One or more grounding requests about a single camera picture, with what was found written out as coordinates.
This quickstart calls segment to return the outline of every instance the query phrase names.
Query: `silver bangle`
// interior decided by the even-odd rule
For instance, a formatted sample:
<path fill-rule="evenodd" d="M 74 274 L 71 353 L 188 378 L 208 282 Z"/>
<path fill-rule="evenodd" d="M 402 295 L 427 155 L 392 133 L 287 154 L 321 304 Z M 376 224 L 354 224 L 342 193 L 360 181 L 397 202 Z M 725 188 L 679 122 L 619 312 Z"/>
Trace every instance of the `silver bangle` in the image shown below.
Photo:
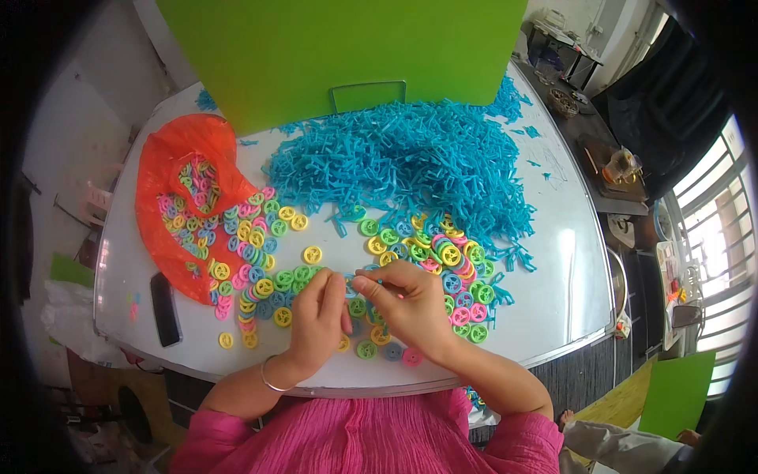
<path fill-rule="evenodd" d="M 266 357 L 266 360 L 264 360 L 264 361 L 263 361 L 263 363 L 261 364 L 261 380 L 263 381 L 263 383 L 265 383 L 265 384 L 266 384 L 266 386 L 268 386 L 268 387 L 269 387 L 271 390 L 273 390 L 273 391 L 277 391 L 277 392 L 286 392 L 286 391 L 290 391 L 290 390 L 292 390 L 293 388 L 295 388 L 297 385 L 293 385 L 293 386 L 292 386 L 292 387 L 290 387 L 290 388 L 279 388 L 279 387 L 275 387 L 275 386 L 273 386 L 273 385 L 272 385 L 272 384 L 271 384 L 271 383 L 270 383 L 268 380 L 266 380 L 266 376 L 263 374 L 263 369 L 265 369 L 265 367 L 266 367 L 266 363 L 267 363 L 269 360 L 271 360 L 271 359 L 275 358 L 275 357 L 276 357 L 276 356 L 278 356 L 278 355 L 279 355 L 279 354 L 274 354 L 273 356 L 268 356 L 268 357 Z"/>

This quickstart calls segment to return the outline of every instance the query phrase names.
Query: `black curtain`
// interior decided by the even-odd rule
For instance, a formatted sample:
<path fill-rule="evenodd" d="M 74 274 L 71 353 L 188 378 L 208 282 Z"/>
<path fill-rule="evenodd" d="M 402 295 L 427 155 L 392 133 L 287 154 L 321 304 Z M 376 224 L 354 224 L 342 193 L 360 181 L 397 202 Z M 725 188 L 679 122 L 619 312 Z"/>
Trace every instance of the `black curtain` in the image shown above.
<path fill-rule="evenodd" d="M 640 157 L 651 199 L 694 168 L 728 120 L 716 73 L 670 17 L 645 59 L 592 98 L 619 143 Z"/>

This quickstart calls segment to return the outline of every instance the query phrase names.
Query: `black phone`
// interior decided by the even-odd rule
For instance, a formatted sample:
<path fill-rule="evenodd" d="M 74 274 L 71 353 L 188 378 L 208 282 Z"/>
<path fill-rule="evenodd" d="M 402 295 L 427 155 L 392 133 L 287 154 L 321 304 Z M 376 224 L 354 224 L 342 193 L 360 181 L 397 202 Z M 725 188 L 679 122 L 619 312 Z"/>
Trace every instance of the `black phone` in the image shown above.
<path fill-rule="evenodd" d="M 155 314 L 155 324 L 158 326 L 158 337 L 163 347 L 173 346 L 182 341 L 182 329 L 179 327 L 177 310 L 174 305 L 174 289 L 168 278 L 162 273 L 156 273 L 150 279 L 150 294 L 152 295 L 152 311 Z"/>

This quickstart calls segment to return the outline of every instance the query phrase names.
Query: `wooden tray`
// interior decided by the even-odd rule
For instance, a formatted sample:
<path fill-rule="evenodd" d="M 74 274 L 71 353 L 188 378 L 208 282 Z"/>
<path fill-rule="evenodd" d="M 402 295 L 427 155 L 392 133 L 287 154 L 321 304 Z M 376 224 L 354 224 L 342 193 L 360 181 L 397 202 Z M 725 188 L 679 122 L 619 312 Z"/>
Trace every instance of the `wooden tray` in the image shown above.
<path fill-rule="evenodd" d="M 618 145 L 612 145 L 586 133 L 579 135 L 576 141 L 579 149 L 584 151 L 584 159 L 579 159 L 579 162 L 587 176 L 592 177 L 591 180 L 601 196 L 624 201 L 647 201 L 647 193 L 640 176 L 637 176 L 637 180 L 632 184 L 611 184 L 603 177 L 603 166 L 608 164 L 613 153 L 621 149 Z"/>

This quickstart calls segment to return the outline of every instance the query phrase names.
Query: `orange plastic bag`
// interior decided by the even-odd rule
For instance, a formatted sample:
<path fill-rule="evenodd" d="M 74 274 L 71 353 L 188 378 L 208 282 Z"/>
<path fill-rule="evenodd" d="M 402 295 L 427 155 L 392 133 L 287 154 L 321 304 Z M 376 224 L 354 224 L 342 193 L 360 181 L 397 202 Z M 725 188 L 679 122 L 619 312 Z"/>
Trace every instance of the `orange plastic bag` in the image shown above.
<path fill-rule="evenodd" d="M 204 155 L 216 168 L 216 181 L 221 188 L 221 195 L 208 214 L 197 209 L 190 191 L 179 182 L 180 171 L 196 153 Z M 230 235 L 224 232 L 223 225 L 216 228 L 216 241 L 208 248 L 208 261 L 187 252 L 166 229 L 158 209 L 157 196 L 176 193 L 184 198 L 186 208 L 194 215 L 209 218 L 257 192 L 258 189 L 236 168 L 234 130 L 223 118 L 210 114 L 184 115 L 147 137 L 139 157 L 134 211 L 145 247 L 175 288 L 193 300 L 209 305 L 211 277 L 208 275 L 208 261 L 211 257 L 229 265 L 230 276 L 235 275 L 245 262 L 227 248 Z M 198 265 L 200 278 L 193 278 L 186 262 Z"/>

